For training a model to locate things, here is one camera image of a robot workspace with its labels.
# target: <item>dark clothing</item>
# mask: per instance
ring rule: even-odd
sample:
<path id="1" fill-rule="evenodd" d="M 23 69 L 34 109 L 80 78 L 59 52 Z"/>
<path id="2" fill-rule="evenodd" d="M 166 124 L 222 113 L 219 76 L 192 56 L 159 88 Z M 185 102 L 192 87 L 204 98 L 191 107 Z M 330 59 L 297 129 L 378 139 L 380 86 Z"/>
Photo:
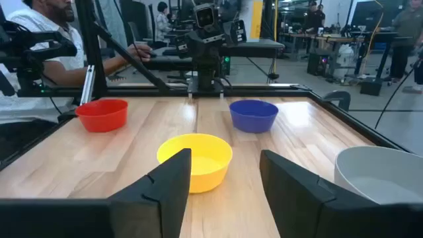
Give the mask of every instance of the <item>dark clothing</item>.
<path id="1" fill-rule="evenodd" d="M 411 8 L 403 10 L 394 19 L 392 26 L 398 36 L 411 37 L 410 40 L 394 42 L 394 46 L 413 46 L 417 42 L 423 29 L 423 7 L 414 11 Z"/>
<path id="2" fill-rule="evenodd" d="M 404 76 L 405 68 L 408 63 L 408 56 L 413 51 L 414 46 L 395 46 L 393 48 L 392 64 L 391 64 L 391 77 L 402 79 Z"/>
<path id="3" fill-rule="evenodd" d="M 313 39 L 313 42 L 312 42 L 311 37 L 308 37 L 307 38 L 307 49 L 306 49 L 305 53 L 307 53 L 307 54 L 310 53 L 311 44 L 315 45 L 315 49 L 319 47 L 319 41 L 318 40 Z"/>
<path id="4" fill-rule="evenodd" d="M 304 30 L 314 28 L 313 33 L 316 33 L 319 27 L 323 27 L 322 21 L 325 17 L 325 14 L 321 11 L 308 11 L 305 19 Z"/>
<path id="5" fill-rule="evenodd" d="M 15 152 L 26 147 L 56 124 L 44 120 L 0 124 L 0 167 Z"/>
<path id="6" fill-rule="evenodd" d="M 326 14 L 324 14 L 322 11 L 320 11 L 319 10 L 319 12 L 321 12 L 322 13 L 322 20 L 325 20 L 326 19 Z"/>
<path id="7" fill-rule="evenodd" d="M 423 63 L 421 61 L 414 68 L 414 82 L 418 85 L 423 85 Z"/>

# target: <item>yellow bowl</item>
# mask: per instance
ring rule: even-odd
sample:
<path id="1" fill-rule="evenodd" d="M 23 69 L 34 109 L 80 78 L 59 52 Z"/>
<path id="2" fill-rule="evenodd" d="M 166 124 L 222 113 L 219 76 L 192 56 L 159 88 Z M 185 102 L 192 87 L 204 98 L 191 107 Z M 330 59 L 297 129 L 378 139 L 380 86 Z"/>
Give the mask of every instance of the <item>yellow bowl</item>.
<path id="1" fill-rule="evenodd" d="M 192 150 L 190 193 L 207 192 L 222 183 L 232 160 L 226 141 L 206 134 L 177 136 L 161 145 L 157 160 L 163 163 L 184 148 Z"/>

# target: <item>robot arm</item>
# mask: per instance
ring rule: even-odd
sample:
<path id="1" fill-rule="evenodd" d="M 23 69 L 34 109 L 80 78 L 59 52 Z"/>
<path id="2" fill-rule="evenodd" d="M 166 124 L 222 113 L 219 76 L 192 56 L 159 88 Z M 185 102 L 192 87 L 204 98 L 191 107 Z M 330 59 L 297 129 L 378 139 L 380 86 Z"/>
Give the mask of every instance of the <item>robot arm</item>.
<path id="1" fill-rule="evenodd" d="M 31 50 L 39 43 L 48 43 L 50 47 Z M 77 49 L 59 32 L 31 32 L 15 22 L 5 21 L 0 24 L 0 52 L 3 52 L 0 63 L 9 69 L 16 69 L 18 77 L 19 73 L 30 76 L 24 80 L 28 85 L 21 85 L 21 88 L 25 88 L 40 78 L 44 61 L 61 56 L 76 56 Z M 13 96 L 15 93 L 4 75 L 0 75 L 0 91 L 5 96 Z"/>

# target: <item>white bowl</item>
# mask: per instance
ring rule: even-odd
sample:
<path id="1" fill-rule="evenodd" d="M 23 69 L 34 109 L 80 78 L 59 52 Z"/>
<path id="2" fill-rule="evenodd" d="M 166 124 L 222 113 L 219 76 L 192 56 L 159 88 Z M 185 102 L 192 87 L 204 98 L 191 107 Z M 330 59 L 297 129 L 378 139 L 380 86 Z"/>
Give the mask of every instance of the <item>white bowl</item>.
<path id="1" fill-rule="evenodd" d="M 378 204 L 423 203 L 423 157 L 376 146 L 336 158 L 335 184 Z"/>

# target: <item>bowl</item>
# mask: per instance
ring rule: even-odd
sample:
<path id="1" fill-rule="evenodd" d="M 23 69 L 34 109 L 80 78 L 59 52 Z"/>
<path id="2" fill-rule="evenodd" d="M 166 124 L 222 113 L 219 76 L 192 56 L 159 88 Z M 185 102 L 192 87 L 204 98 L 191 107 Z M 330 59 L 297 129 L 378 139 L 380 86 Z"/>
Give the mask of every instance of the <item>bowl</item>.
<path id="1" fill-rule="evenodd" d="M 104 99 L 78 106 L 75 111 L 89 132 L 109 132 L 121 128 L 128 117 L 128 103 L 118 99 Z"/>
<path id="2" fill-rule="evenodd" d="M 336 158 L 335 184 L 378 204 L 423 202 L 423 157 L 376 146 L 353 147 Z"/>
<path id="3" fill-rule="evenodd" d="M 248 133 L 263 133 L 270 130 L 278 107 L 261 100 L 239 100 L 229 106 L 233 126 Z"/>
<path id="4" fill-rule="evenodd" d="M 157 160 L 163 163 L 184 148 L 192 150 L 190 193 L 207 192 L 223 182 L 232 160 L 226 141 L 206 134 L 177 136 L 161 145 Z"/>

